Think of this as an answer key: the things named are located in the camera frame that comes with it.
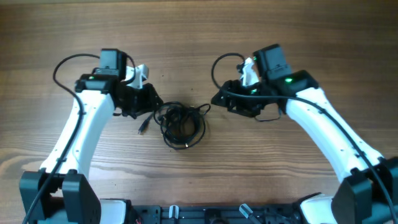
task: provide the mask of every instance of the wood grain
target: wood grain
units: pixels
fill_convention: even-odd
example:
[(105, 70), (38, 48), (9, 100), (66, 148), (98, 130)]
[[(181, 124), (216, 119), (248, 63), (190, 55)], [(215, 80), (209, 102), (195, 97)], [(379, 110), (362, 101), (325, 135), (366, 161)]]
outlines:
[[(308, 70), (333, 106), (386, 157), (398, 154), (397, 3), (380, 1), (165, 1), (0, 7), (0, 223), (24, 216), (18, 183), (56, 143), (72, 98), (51, 79), (76, 53), (116, 47), (150, 68), (163, 100), (200, 105), (217, 92), (210, 68), (226, 52), (283, 46), (294, 70)], [(219, 82), (236, 79), (237, 59), (220, 62)], [(97, 61), (68, 62), (69, 87)], [(275, 115), (271, 108), (265, 111)], [(257, 123), (213, 106), (204, 140), (170, 150), (145, 118), (113, 118), (95, 151), (90, 183), (101, 198), (170, 205), (292, 202), (339, 183), (300, 126), (284, 116)]]

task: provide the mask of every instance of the green light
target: green light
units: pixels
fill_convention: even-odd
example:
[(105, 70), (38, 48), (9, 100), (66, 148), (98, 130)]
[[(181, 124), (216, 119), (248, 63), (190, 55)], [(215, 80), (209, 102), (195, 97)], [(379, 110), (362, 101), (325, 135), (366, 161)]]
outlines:
[(293, 81), (293, 78), (285, 78), (285, 82), (291, 83)]

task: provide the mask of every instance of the wooden surface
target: wooden surface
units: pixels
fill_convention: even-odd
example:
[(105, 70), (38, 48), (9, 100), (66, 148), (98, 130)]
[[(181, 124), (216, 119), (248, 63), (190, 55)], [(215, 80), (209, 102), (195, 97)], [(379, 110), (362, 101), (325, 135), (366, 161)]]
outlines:
[[(280, 43), (294, 70), (319, 81), (337, 111), (386, 157), (398, 155), (398, 26), (391, 1), (192, 1), (0, 7), (0, 223), (24, 216), (18, 183), (55, 145), (72, 106), (51, 74), (71, 54), (116, 47), (150, 68), (164, 101), (210, 102), (210, 68), (226, 52)], [(98, 61), (68, 62), (72, 87)], [(220, 62), (220, 83), (237, 79), (235, 58)], [(269, 116), (275, 115), (266, 110)], [(113, 118), (91, 163), (101, 198), (133, 204), (292, 202), (339, 183), (313, 141), (287, 116), (273, 123), (213, 106), (199, 145), (175, 152), (145, 118)]]

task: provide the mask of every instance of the tabletop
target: tabletop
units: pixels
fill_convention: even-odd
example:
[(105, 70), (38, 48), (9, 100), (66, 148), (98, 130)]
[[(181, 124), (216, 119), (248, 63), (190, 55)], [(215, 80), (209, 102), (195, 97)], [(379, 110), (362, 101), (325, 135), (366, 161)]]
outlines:
[[(118, 48), (149, 67), (164, 101), (199, 106), (218, 92), (210, 69), (227, 52), (250, 56), (282, 46), (294, 71), (306, 69), (335, 109), (386, 158), (398, 155), (396, 1), (136, 1), (0, 6), (0, 223), (25, 214), (18, 184), (49, 155), (72, 108), (52, 81), (61, 59)], [(237, 58), (216, 68), (238, 78)], [(98, 61), (74, 59), (58, 73), (73, 87)], [(263, 117), (276, 115), (268, 106)], [(339, 182), (306, 132), (288, 116), (271, 123), (213, 105), (203, 140), (167, 147), (159, 126), (113, 117), (91, 162), (99, 198), (133, 205), (239, 205), (333, 195)]]

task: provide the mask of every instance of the wooden table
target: wooden table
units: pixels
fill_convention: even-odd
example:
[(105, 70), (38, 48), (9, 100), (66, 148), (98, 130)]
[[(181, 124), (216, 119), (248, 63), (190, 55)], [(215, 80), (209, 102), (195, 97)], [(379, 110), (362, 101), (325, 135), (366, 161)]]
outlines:
[[(0, 6), (0, 223), (20, 223), (18, 183), (55, 145), (72, 107), (51, 78), (77, 53), (116, 47), (150, 68), (164, 101), (210, 102), (217, 56), (279, 43), (308, 70), (337, 111), (386, 157), (398, 155), (397, 4), (346, 1), (150, 1)], [(220, 83), (237, 79), (236, 58), (220, 62)], [(98, 61), (68, 62), (72, 87)], [(275, 115), (270, 107), (265, 116)], [(293, 202), (334, 194), (333, 169), (303, 129), (284, 116), (258, 123), (213, 106), (208, 132), (187, 151), (170, 150), (154, 122), (115, 117), (103, 130), (90, 183), (100, 198), (135, 205)]]

